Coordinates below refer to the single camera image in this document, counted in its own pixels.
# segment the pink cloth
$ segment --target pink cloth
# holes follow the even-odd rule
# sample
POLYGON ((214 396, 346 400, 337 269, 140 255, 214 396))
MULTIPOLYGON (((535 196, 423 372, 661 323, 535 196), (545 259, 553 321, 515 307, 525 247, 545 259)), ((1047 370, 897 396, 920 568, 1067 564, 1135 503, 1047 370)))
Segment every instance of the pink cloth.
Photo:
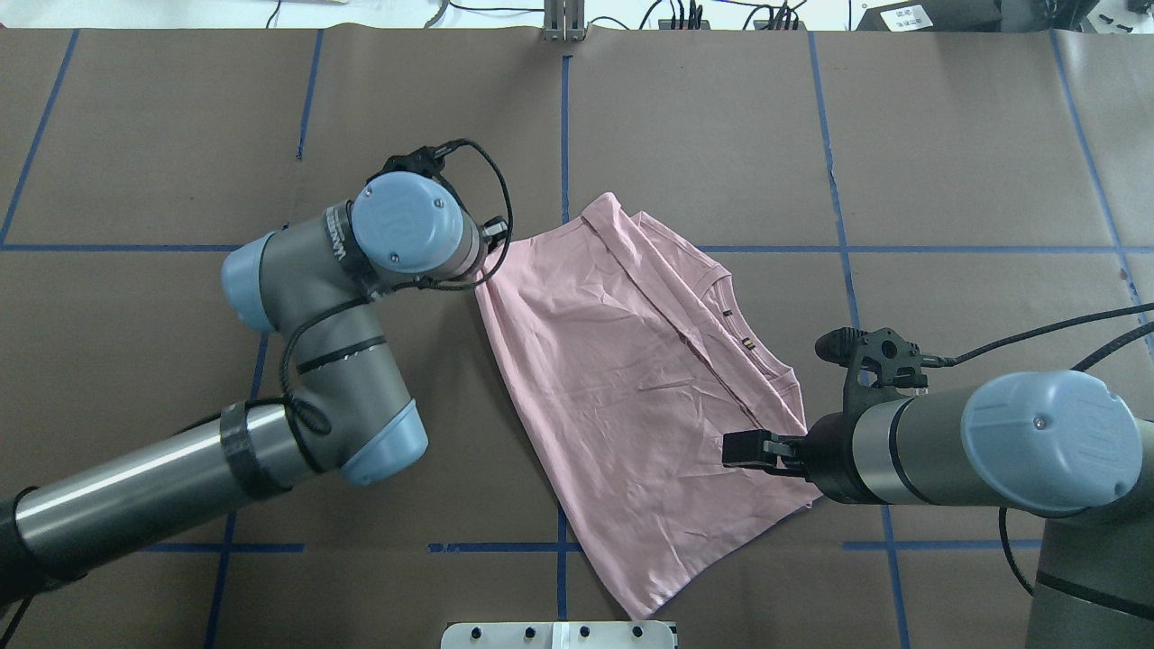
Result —
POLYGON ((477 297, 577 539, 634 619, 819 495, 721 467, 724 433, 805 434, 801 389, 741 316, 729 271, 647 214, 604 194, 512 244, 477 297))

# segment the white bracket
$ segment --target white bracket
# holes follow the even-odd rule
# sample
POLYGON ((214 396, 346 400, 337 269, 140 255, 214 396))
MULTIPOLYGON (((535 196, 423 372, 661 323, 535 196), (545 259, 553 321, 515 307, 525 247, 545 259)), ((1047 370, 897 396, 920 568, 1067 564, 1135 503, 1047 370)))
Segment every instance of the white bracket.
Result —
POLYGON ((677 625, 642 622, 457 622, 441 649, 677 649, 677 625))
POLYGON ((585 0, 545 0, 545 40, 585 40, 585 0))

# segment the barcode label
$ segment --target barcode label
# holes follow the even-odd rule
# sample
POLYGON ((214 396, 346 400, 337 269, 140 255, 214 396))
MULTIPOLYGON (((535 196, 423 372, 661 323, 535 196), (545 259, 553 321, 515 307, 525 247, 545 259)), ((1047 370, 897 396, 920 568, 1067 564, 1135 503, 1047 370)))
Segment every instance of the barcode label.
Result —
POLYGON ((921 5, 882 12, 882 20, 885 21, 885 27, 890 28, 890 31, 914 31, 915 29, 934 27, 934 21, 930 20, 921 5))

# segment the pink shirt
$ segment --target pink shirt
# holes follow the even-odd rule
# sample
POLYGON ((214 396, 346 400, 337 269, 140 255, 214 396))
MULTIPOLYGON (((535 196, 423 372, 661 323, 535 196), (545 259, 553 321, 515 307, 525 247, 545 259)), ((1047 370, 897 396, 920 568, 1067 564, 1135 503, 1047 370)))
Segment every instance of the pink shirt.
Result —
POLYGON ((602 194, 514 243, 477 297, 574 532, 631 618, 819 495, 721 465, 724 433, 805 434, 801 389, 729 271, 647 214, 602 194))

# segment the light blue cap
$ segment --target light blue cap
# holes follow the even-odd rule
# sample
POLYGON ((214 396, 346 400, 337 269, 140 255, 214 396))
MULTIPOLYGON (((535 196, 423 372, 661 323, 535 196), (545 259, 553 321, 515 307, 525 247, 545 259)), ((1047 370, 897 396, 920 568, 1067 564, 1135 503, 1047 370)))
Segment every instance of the light blue cap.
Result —
POLYGON ((261 258, 264 256, 264 245, 269 237, 272 237, 272 232, 228 253, 220 267, 224 294, 237 309, 240 321, 265 334, 276 330, 269 322, 261 300, 261 258))
POLYGON ((464 212, 448 189, 415 173, 379 176, 353 201, 353 234, 377 266, 421 275, 460 245, 464 212))
POLYGON ((340 475, 357 486, 370 485, 420 460, 428 446, 417 401, 410 400, 376 437, 345 462, 340 475))
POLYGON ((962 411, 961 441, 991 487, 1044 515, 1114 502, 1142 467, 1130 408, 1082 372, 1021 372, 977 388, 962 411))

